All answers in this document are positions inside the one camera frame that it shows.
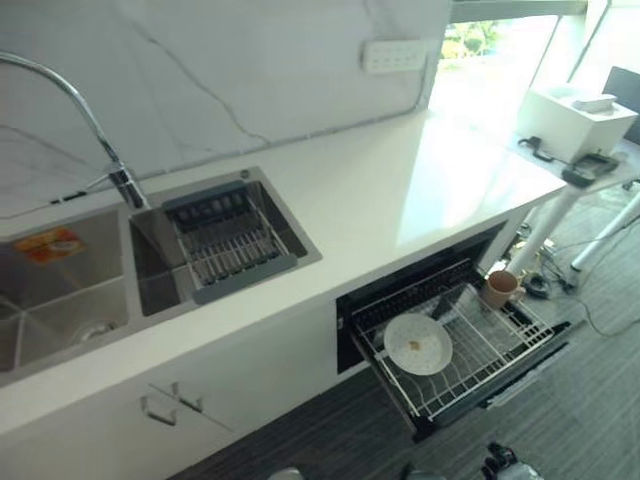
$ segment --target cabinet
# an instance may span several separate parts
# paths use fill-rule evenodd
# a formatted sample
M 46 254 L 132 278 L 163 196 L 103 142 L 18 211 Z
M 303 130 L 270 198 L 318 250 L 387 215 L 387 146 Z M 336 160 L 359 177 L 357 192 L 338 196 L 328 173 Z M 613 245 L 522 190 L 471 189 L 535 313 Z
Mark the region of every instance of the cabinet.
M 76 418 L 0 452 L 3 480 L 115 480 L 166 478 L 225 441 L 229 432 L 151 387 L 139 398 Z M 153 414 L 142 413 L 145 398 Z
M 265 319 L 159 366 L 136 379 L 139 385 L 128 393 L 130 400 L 67 414 L 54 428 L 1 450 L 0 476 L 3 480 L 167 478 L 337 381 L 331 302 Z M 174 385 L 184 404 L 177 401 Z M 141 398 L 152 415 L 168 423 L 175 412 L 175 426 L 145 416 Z M 202 413 L 193 407 L 202 407 Z
M 335 321 L 333 302 L 263 320 L 167 366 L 154 385 L 170 391 L 178 382 L 186 401 L 202 398 L 204 414 L 234 430 L 230 443 L 338 382 Z

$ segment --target white plate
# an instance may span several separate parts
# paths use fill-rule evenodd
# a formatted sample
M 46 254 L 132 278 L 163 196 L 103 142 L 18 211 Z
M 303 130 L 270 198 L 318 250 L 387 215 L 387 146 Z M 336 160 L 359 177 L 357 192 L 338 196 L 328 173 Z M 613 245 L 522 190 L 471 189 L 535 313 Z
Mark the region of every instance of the white plate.
M 384 348 L 401 369 L 414 375 L 433 375 L 451 361 L 451 337 L 433 318 L 405 313 L 392 319 L 384 331 Z

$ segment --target cabinet handle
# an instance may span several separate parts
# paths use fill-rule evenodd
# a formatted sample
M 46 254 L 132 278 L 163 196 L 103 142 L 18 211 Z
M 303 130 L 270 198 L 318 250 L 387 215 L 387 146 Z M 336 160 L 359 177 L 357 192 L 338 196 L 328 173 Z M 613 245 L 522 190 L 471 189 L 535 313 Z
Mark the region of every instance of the cabinet handle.
M 164 423 L 170 427 L 175 427 L 178 423 L 178 416 L 175 410 L 171 410 L 169 414 L 169 418 L 163 417 L 162 415 L 158 415 L 157 413 L 153 413 L 149 410 L 149 400 L 147 397 L 142 397 L 140 399 L 140 407 L 142 408 L 142 413 L 144 413 L 151 420 L 155 420 L 156 422 Z
M 171 392 L 173 393 L 173 397 L 185 407 L 190 408 L 194 412 L 204 412 L 202 397 L 198 397 L 195 402 L 187 400 L 182 395 L 180 395 L 180 386 L 178 385 L 178 382 L 174 382 L 171 384 Z

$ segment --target white table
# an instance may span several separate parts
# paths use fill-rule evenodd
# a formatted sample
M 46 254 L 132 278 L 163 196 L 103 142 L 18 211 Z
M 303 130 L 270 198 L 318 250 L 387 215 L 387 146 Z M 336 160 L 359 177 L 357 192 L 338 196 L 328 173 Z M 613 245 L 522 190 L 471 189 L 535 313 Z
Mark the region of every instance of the white table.
M 527 148 L 524 145 L 518 145 L 518 140 L 520 140 L 520 138 L 521 137 L 517 135 L 512 136 L 509 144 L 509 148 L 511 150 L 517 152 L 532 163 L 535 163 L 536 165 L 539 165 L 545 170 L 553 173 L 558 178 L 562 178 L 561 172 L 565 167 L 563 163 L 557 161 L 545 162 L 535 158 L 530 148 Z M 529 235 L 525 246 L 507 266 L 508 271 L 518 275 L 523 268 L 530 264 L 540 247 L 544 244 L 544 241 L 549 237 L 549 235 L 551 235 L 553 230 L 555 230 L 564 216 L 569 212 L 569 210 L 571 210 L 580 197 L 590 195 L 615 185 L 621 185 L 640 177 L 640 146 L 627 140 L 622 140 L 618 145 L 616 145 L 614 152 L 626 153 L 626 160 L 621 162 L 618 168 L 613 172 L 598 179 L 587 188 L 577 188 L 573 185 L 567 184 L 562 189 L 558 198 L 554 200 L 551 211 L 540 219 L 538 225 L 533 227 L 531 235 Z M 596 253 L 608 240 L 610 240 L 610 237 L 604 237 L 632 219 L 638 214 L 638 210 L 640 210 L 640 195 L 637 195 L 636 198 L 634 198 L 631 203 L 600 233 L 600 235 L 598 235 L 597 238 L 600 239 L 599 241 L 590 244 L 589 247 L 587 247 L 585 251 L 578 256 L 574 262 L 572 262 L 574 268 L 577 267 L 577 269 L 579 269 L 579 267 L 583 265 L 590 256 Z

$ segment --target faucet spout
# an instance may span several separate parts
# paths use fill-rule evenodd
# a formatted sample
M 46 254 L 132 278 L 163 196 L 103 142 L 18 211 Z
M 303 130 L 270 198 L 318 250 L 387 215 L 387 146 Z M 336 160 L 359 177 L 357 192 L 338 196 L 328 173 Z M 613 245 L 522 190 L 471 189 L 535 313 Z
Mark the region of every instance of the faucet spout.
M 107 140 L 102 127 L 89 108 L 87 101 L 82 95 L 80 95 L 80 92 L 71 83 L 69 83 L 69 81 L 59 73 L 51 70 L 49 67 L 14 53 L 0 51 L 0 63 L 8 63 L 35 72 L 53 82 L 58 88 L 60 88 L 60 90 L 66 93 L 91 128 L 91 131 L 100 142 L 100 145 L 102 145 L 104 151 L 107 152 L 107 155 L 111 159 L 112 164 L 106 168 L 105 173 L 118 189 L 118 192 L 120 192 L 124 201 L 132 210 L 148 208 L 149 202 L 142 192 L 142 189 L 135 181 L 126 165 L 122 160 L 120 160 L 116 149 L 113 147 L 111 142 Z

